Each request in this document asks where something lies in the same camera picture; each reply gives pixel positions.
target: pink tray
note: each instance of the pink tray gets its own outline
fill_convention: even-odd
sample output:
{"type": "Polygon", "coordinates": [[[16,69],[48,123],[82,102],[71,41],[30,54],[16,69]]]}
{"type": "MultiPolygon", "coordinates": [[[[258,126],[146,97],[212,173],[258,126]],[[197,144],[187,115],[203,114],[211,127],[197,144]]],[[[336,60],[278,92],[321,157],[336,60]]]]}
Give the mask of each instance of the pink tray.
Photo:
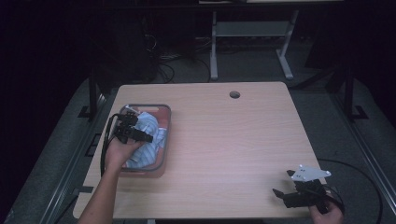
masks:
{"type": "Polygon", "coordinates": [[[158,120],[160,128],[166,129],[164,147],[160,147],[155,163],[139,169],[122,168],[121,176],[129,177],[154,177],[158,178],[165,172],[167,142],[170,132],[171,108],[168,105],[125,105],[120,110],[121,114],[127,111],[147,112],[158,120]]]}

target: metal stand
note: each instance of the metal stand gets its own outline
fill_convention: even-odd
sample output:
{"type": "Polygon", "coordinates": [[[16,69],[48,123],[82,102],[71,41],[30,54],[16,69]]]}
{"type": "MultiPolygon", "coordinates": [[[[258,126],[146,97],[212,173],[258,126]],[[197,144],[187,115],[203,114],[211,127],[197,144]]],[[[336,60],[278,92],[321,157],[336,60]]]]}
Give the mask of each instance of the metal stand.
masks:
{"type": "Polygon", "coordinates": [[[295,10],[293,12],[293,15],[291,16],[291,20],[289,22],[286,35],[285,35],[285,42],[283,43],[283,46],[281,49],[276,50],[276,55],[277,58],[279,59],[280,65],[282,66],[283,73],[285,74],[285,77],[287,79],[293,79],[293,74],[291,73],[288,61],[286,60],[286,51],[288,50],[289,42],[291,40],[291,35],[293,34],[294,30],[294,25],[297,21],[297,16],[298,16],[298,10],[295,10]]]}
{"type": "Polygon", "coordinates": [[[216,11],[213,12],[212,21],[212,50],[210,52],[210,78],[217,80],[218,59],[216,56],[217,36],[285,36],[281,49],[276,50],[277,57],[287,79],[293,79],[286,51],[289,46],[294,24],[297,21],[298,10],[295,10],[290,21],[217,21],[216,11]]]}

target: cloth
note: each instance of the cloth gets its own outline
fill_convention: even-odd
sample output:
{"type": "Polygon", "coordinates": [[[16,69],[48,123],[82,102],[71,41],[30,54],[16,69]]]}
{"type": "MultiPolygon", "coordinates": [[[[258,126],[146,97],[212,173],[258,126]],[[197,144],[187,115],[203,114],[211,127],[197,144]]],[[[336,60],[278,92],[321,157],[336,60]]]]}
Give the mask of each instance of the cloth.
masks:
{"type": "Polygon", "coordinates": [[[164,147],[166,129],[159,128],[157,119],[147,112],[137,116],[138,121],[134,126],[137,130],[152,135],[152,143],[146,143],[137,149],[126,162],[127,168],[143,168],[155,163],[160,147],[164,147]]]}

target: black cable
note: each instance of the black cable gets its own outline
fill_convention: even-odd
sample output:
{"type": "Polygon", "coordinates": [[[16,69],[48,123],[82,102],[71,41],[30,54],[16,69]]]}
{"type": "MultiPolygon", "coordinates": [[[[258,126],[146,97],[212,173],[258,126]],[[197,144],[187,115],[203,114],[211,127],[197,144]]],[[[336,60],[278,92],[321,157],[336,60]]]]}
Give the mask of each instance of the black cable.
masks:
{"type": "Polygon", "coordinates": [[[67,212],[67,210],[69,210],[70,206],[72,206],[72,204],[76,201],[77,198],[78,198],[78,196],[75,196],[73,198],[73,200],[66,206],[66,208],[62,211],[62,213],[58,216],[58,218],[56,218],[56,220],[54,222],[55,224],[59,223],[61,218],[64,216],[64,214],[67,212]]]}
{"type": "Polygon", "coordinates": [[[341,198],[341,195],[334,189],[330,188],[329,186],[323,185],[324,188],[329,189],[332,193],[334,193],[335,195],[337,195],[338,199],[340,200],[341,204],[344,204],[343,199],[341,198]]]}
{"type": "Polygon", "coordinates": [[[102,176],[103,173],[105,172],[106,153],[107,153],[108,144],[110,144],[110,142],[111,142],[111,140],[109,141],[108,136],[109,136],[109,133],[110,133],[111,125],[113,124],[113,119],[116,116],[117,116],[117,114],[111,116],[108,119],[108,122],[107,122],[105,138],[103,140],[102,154],[101,154],[101,157],[100,157],[100,176],[102,176]]]}
{"type": "Polygon", "coordinates": [[[378,217],[376,219],[376,224],[380,224],[381,223],[381,219],[382,219],[382,212],[383,212],[384,208],[383,208],[383,204],[382,204],[382,197],[381,197],[381,193],[380,193],[379,187],[376,185],[374,180],[372,178],[370,178],[370,176],[368,176],[366,173],[364,173],[358,167],[355,167],[355,166],[353,166],[351,164],[348,164],[348,163],[345,163],[343,161],[335,161],[335,160],[328,160],[328,159],[321,159],[321,158],[318,158],[318,161],[329,161],[329,162],[335,162],[335,163],[339,163],[339,164],[345,165],[347,167],[350,167],[350,168],[358,171],[359,173],[361,173],[364,177],[366,177],[370,181],[370,183],[373,185],[373,187],[375,189],[375,192],[376,192],[376,195],[378,197],[379,211],[378,211],[378,217]]]}
{"type": "Polygon", "coordinates": [[[159,69],[160,74],[163,76],[164,83],[169,83],[169,82],[173,81],[173,78],[175,77],[175,69],[173,67],[171,67],[170,65],[165,64],[165,63],[160,63],[158,69],[159,69]],[[165,73],[165,71],[163,71],[163,69],[161,69],[161,66],[165,66],[165,67],[169,68],[172,71],[172,76],[168,77],[168,75],[165,73]]]}
{"type": "Polygon", "coordinates": [[[198,59],[198,58],[195,58],[194,60],[196,60],[196,61],[198,61],[198,62],[204,64],[204,66],[206,67],[207,73],[209,74],[209,77],[208,77],[208,79],[207,79],[207,82],[210,82],[210,68],[209,68],[209,66],[207,65],[207,63],[205,63],[204,61],[202,61],[201,59],[198,59]]]}

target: table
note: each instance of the table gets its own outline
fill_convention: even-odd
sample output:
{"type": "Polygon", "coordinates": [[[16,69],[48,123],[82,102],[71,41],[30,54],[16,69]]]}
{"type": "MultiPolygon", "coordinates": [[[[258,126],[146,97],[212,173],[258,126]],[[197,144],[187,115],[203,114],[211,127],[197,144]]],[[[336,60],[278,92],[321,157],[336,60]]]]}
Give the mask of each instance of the table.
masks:
{"type": "MultiPolygon", "coordinates": [[[[114,218],[305,217],[272,189],[294,192],[286,171],[318,167],[303,124],[281,82],[122,86],[110,115],[126,104],[172,109],[165,173],[120,177],[114,218]],[[232,98],[230,92],[239,92],[232,98]]],[[[103,135],[84,186],[97,187],[103,135]]],[[[80,193],[79,217],[91,198],[80,193]]]]}

